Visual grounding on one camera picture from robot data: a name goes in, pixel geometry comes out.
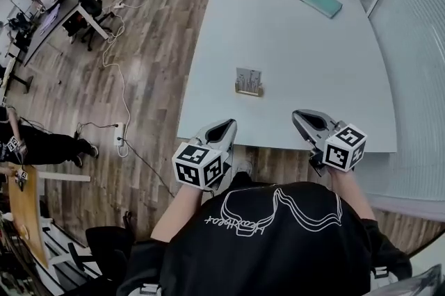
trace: shoe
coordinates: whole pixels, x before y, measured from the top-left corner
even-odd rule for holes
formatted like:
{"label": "shoe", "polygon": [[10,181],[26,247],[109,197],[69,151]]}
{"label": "shoe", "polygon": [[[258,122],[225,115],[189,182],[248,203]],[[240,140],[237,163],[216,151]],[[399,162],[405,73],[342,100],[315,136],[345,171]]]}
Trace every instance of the shoe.
{"label": "shoe", "polygon": [[99,157],[99,148],[91,143],[90,143],[90,145],[91,145],[91,152],[89,155],[92,156],[93,158],[98,158]]}
{"label": "shoe", "polygon": [[235,175],[239,172],[247,172],[249,176],[252,176],[253,166],[250,161],[241,161],[236,167]]}
{"label": "shoe", "polygon": [[72,162],[73,162],[78,168],[82,168],[82,166],[83,166],[82,158],[81,158],[79,155],[76,156],[74,159],[72,159]]}

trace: green book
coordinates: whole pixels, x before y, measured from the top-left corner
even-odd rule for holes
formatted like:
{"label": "green book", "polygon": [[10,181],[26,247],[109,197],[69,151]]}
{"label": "green book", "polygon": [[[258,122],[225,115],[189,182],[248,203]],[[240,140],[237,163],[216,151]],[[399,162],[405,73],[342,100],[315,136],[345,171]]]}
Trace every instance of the green book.
{"label": "green book", "polygon": [[343,4],[337,0],[301,0],[306,4],[314,7],[319,12],[322,12],[326,17],[332,18],[341,10]]}

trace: wooden floor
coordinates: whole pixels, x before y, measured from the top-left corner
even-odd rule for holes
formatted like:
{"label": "wooden floor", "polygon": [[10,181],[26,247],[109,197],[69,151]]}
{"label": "wooden floor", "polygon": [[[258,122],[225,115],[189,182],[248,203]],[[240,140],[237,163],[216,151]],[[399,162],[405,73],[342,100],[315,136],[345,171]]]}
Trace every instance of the wooden floor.
{"label": "wooden floor", "polygon": [[[200,25],[208,0],[134,0],[115,12],[122,16],[125,31],[105,55],[117,63],[126,80],[125,99],[131,112],[127,139],[152,164],[175,193],[171,156],[176,139],[181,101],[187,83]],[[116,0],[103,0],[109,6]],[[105,25],[116,33],[120,18]],[[122,81],[116,66],[103,68],[102,55],[108,44],[100,37],[93,51],[66,34],[53,34],[32,64],[49,73],[35,74],[31,91],[13,83],[8,103],[20,115],[36,120],[56,133],[72,135],[78,122],[107,125],[126,122],[122,104]],[[32,74],[21,68],[20,76]],[[62,81],[57,85],[55,78]],[[100,148],[98,160],[84,159],[82,170],[72,163],[48,166],[49,171],[90,174],[91,183],[47,181],[49,211],[56,223],[85,242],[89,227],[122,225],[130,210],[135,217],[138,239],[149,236],[171,200],[154,173],[130,152],[120,158],[113,146],[113,128],[86,126],[83,136]],[[317,181],[308,168],[307,153],[279,149],[236,147],[235,160],[247,157],[261,181]],[[378,213],[382,231],[402,250],[412,251],[428,242],[443,224],[393,213]]]}

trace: white cable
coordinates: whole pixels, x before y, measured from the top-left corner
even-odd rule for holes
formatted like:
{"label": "white cable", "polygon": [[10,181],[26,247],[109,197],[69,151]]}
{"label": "white cable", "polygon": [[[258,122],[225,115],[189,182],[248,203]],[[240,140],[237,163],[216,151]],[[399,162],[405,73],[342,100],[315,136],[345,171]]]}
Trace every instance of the white cable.
{"label": "white cable", "polygon": [[[113,3],[112,5],[110,5],[110,6],[108,6],[108,7],[104,7],[104,9],[109,9],[109,8],[115,6],[115,5],[118,4],[118,3],[122,3],[122,1],[129,1],[129,0],[117,0],[117,1],[116,1],[115,3]],[[125,4],[125,3],[122,3],[122,5],[123,5],[124,7],[127,7],[127,8],[138,9],[138,8],[141,8],[141,7],[145,6],[145,4],[147,4],[147,2],[148,2],[148,0],[146,0],[146,1],[145,1],[144,3],[142,3],[140,6],[136,6],[136,7],[129,6],[129,5]],[[124,146],[127,148],[127,152],[126,152],[125,154],[121,155],[121,153],[120,153],[120,148],[121,148],[121,147],[118,147],[118,155],[119,155],[121,158],[126,158],[126,157],[128,156],[128,154],[129,154],[129,147],[128,147],[128,144],[127,144],[126,139],[127,139],[127,131],[128,131],[128,128],[129,128],[129,125],[130,125],[130,121],[131,121],[131,113],[130,113],[130,110],[128,109],[128,105],[127,105],[127,103],[126,103],[126,101],[125,101],[125,78],[124,78],[124,74],[122,73],[122,70],[120,69],[120,65],[119,65],[119,64],[116,64],[116,63],[105,64],[105,54],[106,54],[106,53],[108,52],[108,50],[110,50],[110,48],[116,43],[116,40],[118,39],[118,37],[120,37],[120,36],[125,32],[125,22],[124,22],[122,16],[120,16],[120,15],[115,15],[115,16],[120,18],[120,20],[121,20],[121,22],[122,22],[122,25],[119,27],[118,32],[116,33],[116,35],[114,35],[114,34],[112,34],[112,33],[109,33],[109,35],[110,35],[113,39],[112,39],[112,40],[110,40],[110,38],[107,39],[107,42],[108,42],[110,45],[108,46],[108,48],[106,48],[106,50],[105,50],[104,53],[102,54],[102,65],[104,66],[104,68],[107,68],[107,67],[110,67],[110,66],[117,66],[117,67],[118,67],[118,70],[119,70],[119,73],[120,73],[120,76],[122,77],[122,85],[123,85],[123,88],[122,88],[122,100],[123,100],[123,102],[124,102],[125,109],[127,110],[127,113],[128,113],[128,120],[127,120],[127,124],[125,125],[125,129],[124,129],[124,133],[123,133],[122,139],[123,139],[123,141],[124,141]]]}
{"label": "white cable", "polygon": [[107,40],[107,42],[110,45],[108,46],[108,48],[106,48],[106,50],[102,54],[102,65],[104,66],[104,68],[107,68],[107,67],[110,67],[110,66],[117,66],[118,70],[119,70],[119,73],[120,73],[120,76],[122,77],[122,86],[123,86],[122,87],[122,100],[124,102],[125,109],[127,110],[127,113],[128,113],[128,120],[127,120],[127,124],[125,125],[125,128],[124,128],[124,134],[122,136],[122,139],[124,141],[124,146],[127,148],[127,152],[122,155],[120,153],[120,148],[121,147],[118,147],[118,155],[121,158],[126,158],[128,156],[128,154],[129,154],[129,148],[128,148],[128,144],[126,142],[126,139],[127,139],[128,127],[129,127],[130,121],[131,121],[131,113],[130,113],[130,110],[128,109],[128,105],[127,105],[127,103],[125,101],[125,78],[124,78],[124,74],[122,73],[122,70],[120,69],[120,65],[119,64],[116,64],[116,63],[105,64],[105,54],[116,43],[116,40],[118,39],[118,37],[120,37],[125,32],[125,22],[124,22],[122,16],[120,16],[120,15],[115,15],[115,16],[120,18],[120,20],[122,22],[122,25],[119,27],[118,32],[116,33],[116,35],[110,33],[110,35],[111,35],[111,37],[113,37],[113,39],[111,41],[110,41],[110,38]]}

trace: power strip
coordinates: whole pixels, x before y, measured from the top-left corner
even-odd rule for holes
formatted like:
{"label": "power strip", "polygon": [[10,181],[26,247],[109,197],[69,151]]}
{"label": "power strip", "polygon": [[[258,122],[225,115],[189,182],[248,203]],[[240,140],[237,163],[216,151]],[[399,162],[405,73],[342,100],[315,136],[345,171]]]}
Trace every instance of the power strip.
{"label": "power strip", "polygon": [[121,122],[119,122],[118,126],[114,128],[114,145],[116,147],[122,147],[124,145],[124,140],[123,140],[124,130],[125,130],[125,124]]}

